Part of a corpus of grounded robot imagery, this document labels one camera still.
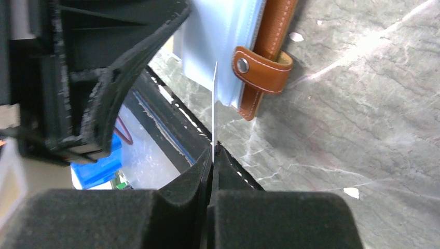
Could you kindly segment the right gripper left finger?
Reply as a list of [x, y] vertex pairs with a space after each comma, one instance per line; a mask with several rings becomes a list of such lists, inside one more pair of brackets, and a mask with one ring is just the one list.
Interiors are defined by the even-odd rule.
[[158, 190], [51, 189], [20, 206], [1, 248], [199, 248], [212, 150]]

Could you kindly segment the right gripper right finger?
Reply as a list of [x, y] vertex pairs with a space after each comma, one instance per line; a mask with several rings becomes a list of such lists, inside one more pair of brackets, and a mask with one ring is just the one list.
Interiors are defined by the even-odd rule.
[[221, 146], [212, 148], [208, 248], [362, 248], [342, 197], [253, 189]]

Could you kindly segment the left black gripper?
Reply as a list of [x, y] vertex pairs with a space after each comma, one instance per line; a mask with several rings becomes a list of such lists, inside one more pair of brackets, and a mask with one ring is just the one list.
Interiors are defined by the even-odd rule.
[[21, 156], [94, 163], [129, 90], [189, 16], [189, 1], [1, 1], [1, 127]]

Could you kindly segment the brown leather card holder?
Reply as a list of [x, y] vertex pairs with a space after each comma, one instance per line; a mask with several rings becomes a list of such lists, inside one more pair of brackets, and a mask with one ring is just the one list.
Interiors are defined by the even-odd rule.
[[282, 50], [296, 1], [191, 1], [173, 37], [184, 75], [216, 92], [245, 120], [265, 94], [280, 94], [293, 67]]

